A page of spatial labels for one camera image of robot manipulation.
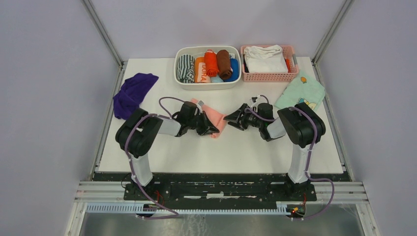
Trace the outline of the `pink towel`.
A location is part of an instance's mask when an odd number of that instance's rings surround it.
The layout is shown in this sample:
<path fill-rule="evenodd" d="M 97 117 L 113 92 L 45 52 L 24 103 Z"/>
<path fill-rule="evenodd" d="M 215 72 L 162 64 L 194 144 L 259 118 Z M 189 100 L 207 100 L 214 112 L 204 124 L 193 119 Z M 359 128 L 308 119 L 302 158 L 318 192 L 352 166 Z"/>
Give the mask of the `pink towel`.
<path fill-rule="evenodd" d="M 224 117 L 226 116 L 225 114 L 222 114 L 220 112 L 218 112 L 217 110 L 211 108 L 210 106 L 206 105 L 203 101 L 192 98 L 191 102 L 195 103 L 195 104 L 199 104 L 202 108 L 202 110 L 206 113 L 206 115 L 208 116 L 208 119 L 210 120 L 210 122 L 212 124 L 214 124 L 214 126 L 219 130 L 219 132 L 217 133 L 213 133 L 210 136 L 213 139 L 219 138 L 220 135 L 222 134 L 223 130 L 225 129 L 227 122 L 226 120 L 224 120 Z"/>

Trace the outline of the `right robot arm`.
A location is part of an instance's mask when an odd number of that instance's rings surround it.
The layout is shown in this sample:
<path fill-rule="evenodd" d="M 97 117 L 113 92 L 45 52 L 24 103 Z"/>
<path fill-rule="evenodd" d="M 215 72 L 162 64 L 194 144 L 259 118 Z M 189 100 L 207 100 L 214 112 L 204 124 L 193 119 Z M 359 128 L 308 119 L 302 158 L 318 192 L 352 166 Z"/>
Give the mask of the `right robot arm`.
<path fill-rule="evenodd" d="M 263 140 L 270 142 L 285 135 L 293 144 L 291 165 L 287 172 L 289 184 L 284 187 L 284 195 L 291 201 L 298 200 L 304 189 L 301 184 L 310 182 L 309 166 L 312 149 L 326 133 L 323 120 L 305 103 L 277 111 L 273 116 L 273 106 L 260 103 L 250 107 L 242 104 L 236 111 L 226 115 L 224 120 L 239 130 L 256 127 Z"/>

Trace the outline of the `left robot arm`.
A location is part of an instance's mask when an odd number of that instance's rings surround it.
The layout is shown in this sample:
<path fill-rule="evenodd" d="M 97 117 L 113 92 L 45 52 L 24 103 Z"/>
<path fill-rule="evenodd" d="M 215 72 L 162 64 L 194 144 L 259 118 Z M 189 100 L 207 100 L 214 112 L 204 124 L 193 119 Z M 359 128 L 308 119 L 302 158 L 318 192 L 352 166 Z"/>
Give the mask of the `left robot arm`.
<path fill-rule="evenodd" d="M 132 180 L 138 184 L 136 194 L 143 200 L 154 196 L 155 188 L 150 183 L 153 174 L 150 170 L 148 152 L 157 135 L 181 137 L 188 130 L 206 136 L 219 133 L 220 130 L 209 120 L 201 103 L 185 101 L 181 109 L 167 118 L 150 114 L 138 108 L 118 129 L 115 140 L 125 151 L 132 172 Z"/>

